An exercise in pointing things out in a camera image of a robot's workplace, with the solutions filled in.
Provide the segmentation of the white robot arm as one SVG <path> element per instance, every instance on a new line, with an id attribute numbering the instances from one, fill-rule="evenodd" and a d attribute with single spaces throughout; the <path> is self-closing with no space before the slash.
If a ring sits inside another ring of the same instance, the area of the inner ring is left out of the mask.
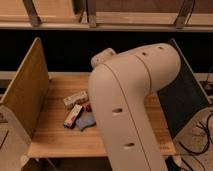
<path id="1" fill-rule="evenodd" d="M 113 171 L 167 171 L 144 105 L 178 75 L 180 56 L 166 43 L 142 46 L 96 66 L 89 100 Z"/>

